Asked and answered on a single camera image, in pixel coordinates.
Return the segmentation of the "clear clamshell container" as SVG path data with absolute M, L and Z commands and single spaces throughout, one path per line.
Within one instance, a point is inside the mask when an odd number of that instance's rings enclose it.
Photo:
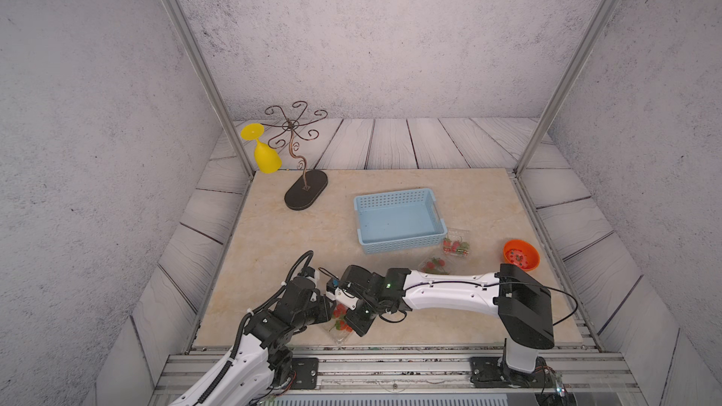
M 331 316 L 331 321 L 325 323 L 325 331 L 328 336 L 337 344 L 343 344 L 355 331 L 347 321 L 348 308 L 338 303 Z
M 448 257 L 466 258 L 471 251 L 470 232 L 464 229 L 449 229 L 442 242 L 442 252 Z
M 451 274 L 452 263 L 442 256 L 427 257 L 419 264 L 419 272 L 424 274 L 440 274 L 447 276 Z

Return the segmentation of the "aluminium frame post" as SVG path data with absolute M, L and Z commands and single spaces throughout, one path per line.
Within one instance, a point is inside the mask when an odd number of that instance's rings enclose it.
M 201 86 L 208 97 L 212 110 L 214 110 L 214 114 L 216 114 L 223 128 L 224 134 L 229 139 L 231 148 L 235 152 L 235 155 L 239 158 L 241 167 L 244 173 L 246 173 L 246 176 L 252 179 L 255 171 L 246 155 L 246 152 L 244 151 L 237 129 L 231 120 L 229 110 L 227 109 L 220 90 L 214 81 L 214 77 L 212 77 L 210 68 L 201 52 L 201 48 L 197 43 L 193 30 L 188 23 L 180 0 L 161 1 L 167 15 L 169 16 L 171 24 L 181 39 L 180 41 L 182 42 L 182 46 L 184 47 L 191 65 L 194 68 L 197 77 L 199 77 L 199 81 L 201 82 Z
M 560 78 L 560 82 L 558 82 L 545 109 L 543 109 L 530 140 L 517 165 L 513 169 L 515 178 L 521 178 L 524 171 L 530 167 L 537 149 L 541 146 L 543 137 L 549 131 L 562 109 L 576 79 L 579 77 L 581 71 L 583 71 L 585 64 L 592 54 L 596 41 L 598 41 L 602 35 L 619 3 L 620 0 L 601 0 L 596 11 L 592 14 L 592 18 L 590 18 L 590 22 L 583 33 L 579 45 L 577 45 L 575 52 L 573 52 L 570 62 Z

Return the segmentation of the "right aluminium frame post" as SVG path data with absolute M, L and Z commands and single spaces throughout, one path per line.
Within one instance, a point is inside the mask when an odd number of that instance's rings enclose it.
M 620 0 L 601 0 L 596 11 L 592 14 L 592 18 L 590 18 L 590 22 L 583 33 L 579 45 L 577 45 L 575 52 L 573 52 L 570 62 L 560 78 L 560 82 L 558 82 L 545 109 L 543 109 L 530 140 L 517 165 L 513 169 L 515 178 L 521 178 L 524 171 L 530 167 L 537 149 L 541 146 L 543 137 L 549 131 L 562 109 L 576 79 L 579 77 L 581 71 L 583 71 L 585 64 L 592 54 L 596 41 L 598 41 L 602 35 L 619 3 Z

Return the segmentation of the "aluminium mounting rail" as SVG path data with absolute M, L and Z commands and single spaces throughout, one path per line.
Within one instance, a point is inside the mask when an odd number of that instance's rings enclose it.
M 282 397 L 361 394 L 462 394 L 489 392 L 470 382 L 469 359 L 500 357 L 498 348 L 353 347 L 351 349 L 297 348 L 294 358 L 320 360 L 314 390 L 282 388 Z M 549 396 L 558 385 L 571 394 L 610 393 L 624 405 L 643 405 L 644 396 L 628 364 L 618 353 L 598 353 L 592 347 L 567 346 L 542 351 L 555 381 L 552 388 L 520 388 L 521 392 Z

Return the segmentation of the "light blue plastic basket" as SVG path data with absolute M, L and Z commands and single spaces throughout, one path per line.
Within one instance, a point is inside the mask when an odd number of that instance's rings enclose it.
M 358 195 L 353 206 L 357 238 L 367 255 L 435 246 L 447 237 L 429 188 Z

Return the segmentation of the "yellow plastic wine glass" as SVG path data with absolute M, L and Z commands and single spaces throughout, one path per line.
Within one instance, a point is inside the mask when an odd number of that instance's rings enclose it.
M 256 143 L 254 159 L 259 170 L 264 174 L 272 174 L 280 169 L 282 161 L 276 150 L 261 141 L 264 132 L 265 128 L 262 124 L 251 123 L 244 126 L 241 137 L 245 141 L 254 141 Z

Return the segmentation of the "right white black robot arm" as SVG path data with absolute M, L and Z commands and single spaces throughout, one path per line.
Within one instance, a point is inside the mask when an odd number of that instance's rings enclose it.
M 408 268 L 391 268 L 380 276 L 351 265 L 339 280 L 327 282 L 326 296 L 346 307 L 347 323 L 359 336 L 377 318 L 397 312 L 433 308 L 497 317 L 509 335 L 500 365 L 518 374 L 535 373 L 539 351 L 555 347 L 551 289 L 513 264 L 475 276 Z

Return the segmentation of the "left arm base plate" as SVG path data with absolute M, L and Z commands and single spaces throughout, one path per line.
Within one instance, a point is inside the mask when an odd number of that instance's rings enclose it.
M 316 357 L 293 358 L 291 371 L 283 388 L 288 390 L 314 390 L 318 384 L 320 360 Z

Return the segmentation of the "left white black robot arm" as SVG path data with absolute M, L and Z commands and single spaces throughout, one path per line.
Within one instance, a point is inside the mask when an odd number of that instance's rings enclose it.
M 332 302 L 318 288 L 319 276 L 302 270 L 271 308 L 242 320 L 231 349 L 175 405 L 249 405 L 291 377 L 291 338 L 333 317 Z

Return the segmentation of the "strawberries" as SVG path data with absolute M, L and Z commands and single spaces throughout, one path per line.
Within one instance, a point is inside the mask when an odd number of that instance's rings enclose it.
M 338 332 L 352 332 L 353 328 L 347 323 L 348 308 L 344 304 L 338 304 L 333 311 L 333 329 Z
M 448 274 L 445 259 L 432 258 L 424 263 L 421 271 L 426 274 Z

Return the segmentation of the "orange plastic bowl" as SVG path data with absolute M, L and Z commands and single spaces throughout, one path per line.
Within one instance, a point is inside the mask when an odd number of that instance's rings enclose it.
M 530 272 L 539 267 L 541 256 L 537 249 L 529 242 L 523 240 L 510 240 L 503 247 L 503 260 L 525 272 Z

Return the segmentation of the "red strawberry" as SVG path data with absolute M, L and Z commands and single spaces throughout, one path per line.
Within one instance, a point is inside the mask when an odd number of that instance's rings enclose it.
M 445 238 L 443 240 L 442 249 L 445 254 L 463 258 L 468 255 L 470 251 L 470 244 L 464 240 Z

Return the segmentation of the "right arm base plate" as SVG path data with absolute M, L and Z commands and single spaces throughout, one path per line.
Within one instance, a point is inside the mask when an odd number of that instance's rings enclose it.
M 523 373 L 505 366 L 502 357 L 472 357 L 470 382 L 476 388 L 552 388 L 555 381 L 551 368 L 538 356 L 531 373 Z

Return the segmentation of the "left aluminium frame post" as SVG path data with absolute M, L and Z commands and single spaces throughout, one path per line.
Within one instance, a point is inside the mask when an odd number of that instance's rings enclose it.
M 214 77 L 212 77 L 210 68 L 201 52 L 201 48 L 197 43 L 193 30 L 188 23 L 180 0 L 161 1 L 167 15 L 169 16 L 171 24 L 181 39 L 180 41 L 182 42 L 182 46 L 184 47 L 191 65 L 194 68 L 197 77 L 199 77 L 199 81 L 201 82 L 201 86 L 208 97 L 212 110 L 214 110 L 214 114 L 216 114 L 223 128 L 224 134 L 229 139 L 231 148 L 235 152 L 235 155 L 239 158 L 241 167 L 244 173 L 246 173 L 246 176 L 252 179 L 255 171 L 246 155 L 246 152 L 244 151 L 237 129 L 231 120 L 229 110 L 227 109 L 220 90 L 214 81 Z

